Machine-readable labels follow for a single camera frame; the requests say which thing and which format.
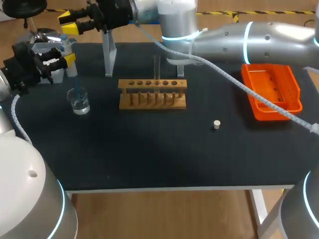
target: table frame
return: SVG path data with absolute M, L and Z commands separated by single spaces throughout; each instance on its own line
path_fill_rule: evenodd
M 161 191 L 212 191 L 212 190 L 249 190 L 250 199 L 254 209 L 259 239 L 269 239 L 277 229 L 280 229 L 284 239 L 288 239 L 280 220 L 280 207 L 285 191 L 272 210 L 268 213 L 262 190 L 266 189 L 291 189 L 293 185 L 274 186 L 228 186 L 228 187 L 172 187 L 172 188 L 128 188 L 128 189 L 101 189 L 67 191 L 70 198 L 74 193 L 124 193 L 124 192 L 161 192 Z

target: yellow black tape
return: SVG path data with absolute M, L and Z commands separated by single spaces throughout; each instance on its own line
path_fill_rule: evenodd
M 46 9 L 44 11 L 48 11 L 48 12 L 65 12 L 65 11 L 68 11 L 68 9 Z
M 234 23 L 239 23 L 239 14 L 233 13 L 232 14 Z
M 68 9 L 46 9 L 48 12 L 65 12 Z M 197 15 L 230 15 L 233 14 L 315 14 L 315 11 L 201 11 Z

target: wooden peg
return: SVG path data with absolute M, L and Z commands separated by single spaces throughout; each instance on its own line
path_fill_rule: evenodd
M 131 106 L 133 105 L 133 93 L 132 92 L 130 93 L 130 104 L 131 104 Z
M 141 92 L 139 92 L 139 105 L 141 104 Z
M 146 100 L 147 100 L 147 103 L 148 103 L 148 104 L 150 104 L 150 97 L 151 97 L 151 96 L 150 96 L 150 93 L 147 92 L 147 98 L 146 98 Z
M 159 98 L 159 93 L 156 91 L 155 92 L 155 105 L 158 104 L 158 98 Z
M 182 98 L 182 97 L 183 97 L 183 89 L 182 89 L 182 88 L 179 90 L 178 97 L 179 97 L 179 98 Z
M 167 100 L 167 94 L 164 92 L 164 105 L 166 105 L 166 100 Z
M 173 92 L 171 96 L 171 105 L 173 106 L 175 104 L 175 92 Z

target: white table leg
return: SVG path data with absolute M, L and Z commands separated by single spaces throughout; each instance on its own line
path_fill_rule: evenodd
M 253 204 L 257 226 L 259 227 L 268 214 L 264 201 L 263 192 L 261 189 L 253 189 L 249 190 L 249 194 L 251 202 Z
M 262 190 L 250 190 L 249 192 L 258 226 L 258 238 L 269 239 L 279 228 L 279 209 L 285 193 L 282 194 L 280 199 L 268 214 Z

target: floor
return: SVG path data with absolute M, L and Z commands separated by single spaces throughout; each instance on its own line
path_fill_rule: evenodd
M 313 4 L 310 6 L 304 9 L 314 9 Z M 37 16 L 35 22 L 38 27 L 60 29 L 57 16 L 59 13 L 45 12 Z M 241 15 L 239 20 L 277 20 L 303 25 L 311 18 L 314 18 L 314 15 Z M 219 27 L 232 21 L 231 17 L 225 15 L 198 18 L 201 28 Z M 145 28 L 160 38 L 159 26 Z M 0 39 L 0 66 L 3 59 L 12 56 L 10 46 L 23 32 L 25 30 L 22 20 L 0 22 L 0 34 L 5 36 Z M 133 25 L 114 30 L 114 38 L 117 42 L 148 41 Z M 101 42 L 101 35 L 93 30 L 90 34 L 77 36 L 76 39 L 79 42 Z M 319 86 L 317 75 L 312 76 L 315 84 Z M 281 190 L 264 190 L 263 194 L 270 211 L 280 197 Z M 79 239 L 257 238 L 249 195 L 242 190 L 81 194 L 76 197 L 74 203 L 79 219 Z M 279 232 L 273 236 L 273 239 L 280 238 L 282 237 Z

